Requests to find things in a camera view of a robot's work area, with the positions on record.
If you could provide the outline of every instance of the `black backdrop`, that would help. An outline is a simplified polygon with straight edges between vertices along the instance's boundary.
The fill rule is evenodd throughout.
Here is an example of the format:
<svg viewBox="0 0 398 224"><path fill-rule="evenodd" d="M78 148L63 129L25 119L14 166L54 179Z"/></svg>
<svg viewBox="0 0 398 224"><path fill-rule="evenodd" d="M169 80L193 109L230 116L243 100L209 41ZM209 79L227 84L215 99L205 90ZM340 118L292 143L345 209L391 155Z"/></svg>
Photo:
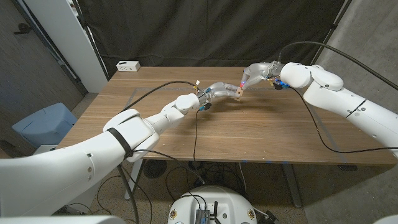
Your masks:
<svg viewBox="0 0 398 224"><path fill-rule="evenodd" d="M142 66L248 66L292 42L323 42L344 0L79 0L110 75L120 60ZM317 48L284 62L309 64Z"/></svg>

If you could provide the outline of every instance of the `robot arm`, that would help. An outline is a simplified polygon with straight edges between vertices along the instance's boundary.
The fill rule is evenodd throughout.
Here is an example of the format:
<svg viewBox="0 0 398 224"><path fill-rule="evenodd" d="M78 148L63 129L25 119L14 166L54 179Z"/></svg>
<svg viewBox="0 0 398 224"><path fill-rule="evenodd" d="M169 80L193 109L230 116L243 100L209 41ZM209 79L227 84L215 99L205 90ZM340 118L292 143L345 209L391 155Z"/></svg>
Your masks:
<svg viewBox="0 0 398 224"><path fill-rule="evenodd" d="M146 119L134 109L123 111L106 123L103 133L73 146L0 159L0 217L53 214L98 183L132 150L152 149L159 135L178 126L190 110L200 109L212 98L229 96L226 86L231 88L215 83L203 97L200 93L179 96ZM134 162L146 153L135 152L127 159Z"/></svg>
<svg viewBox="0 0 398 224"><path fill-rule="evenodd" d="M319 65L255 63L244 70L242 89L261 80L281 81L294 88L310 84L303 96L306 102L345 117L386 147L398 146L398 115L345 89L339 76ZM398 149L392 152L398 157Z"/></svg>

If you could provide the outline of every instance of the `power strip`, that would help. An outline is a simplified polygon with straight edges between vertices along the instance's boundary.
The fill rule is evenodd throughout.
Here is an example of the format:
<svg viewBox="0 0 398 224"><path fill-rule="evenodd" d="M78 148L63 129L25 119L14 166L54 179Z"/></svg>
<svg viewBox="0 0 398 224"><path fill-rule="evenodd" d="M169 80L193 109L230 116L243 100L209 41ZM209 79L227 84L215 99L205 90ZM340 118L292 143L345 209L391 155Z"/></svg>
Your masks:
<svg viewBox="0 0 398 224"><path fill-rule="evenodd" d="M120 61L116 67L121 72L136 72L141 66L138 61Z"/></svg>

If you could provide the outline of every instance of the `white wall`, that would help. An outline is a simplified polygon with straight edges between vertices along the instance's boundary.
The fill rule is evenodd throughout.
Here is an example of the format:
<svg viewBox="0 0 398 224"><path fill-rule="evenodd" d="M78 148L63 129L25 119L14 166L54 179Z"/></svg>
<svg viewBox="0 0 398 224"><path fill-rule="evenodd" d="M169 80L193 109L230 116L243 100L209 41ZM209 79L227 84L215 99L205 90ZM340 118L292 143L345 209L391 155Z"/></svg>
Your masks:
<svg viewBox="0 0 398 224"><path fill-rule="evenodd" d="M107 80L83 28L67 1L25 0L61 54L90 93L99 93Z"/></svg>

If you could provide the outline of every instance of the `blue object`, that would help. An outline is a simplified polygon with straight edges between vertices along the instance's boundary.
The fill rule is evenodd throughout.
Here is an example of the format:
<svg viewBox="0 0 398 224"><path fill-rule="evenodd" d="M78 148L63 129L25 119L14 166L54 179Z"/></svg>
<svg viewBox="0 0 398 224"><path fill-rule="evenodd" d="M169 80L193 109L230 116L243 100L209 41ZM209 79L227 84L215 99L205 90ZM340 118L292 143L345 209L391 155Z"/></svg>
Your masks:
<svg viewBox="0 0 398 224"><path fill-rule="evenodd" d="M27 142L38 148L59 144L77 119L62 103L43 108L12 126Z"/></svg>
<svg viewBox="0 0 398 224"><path fill-rule="evenodd" d="M282 88L288 88L289 87L289 84L284 83L284 82L282 82L282 80L279 80L277 78L274 80L274 83L280 84L282 86Z"/></svg>

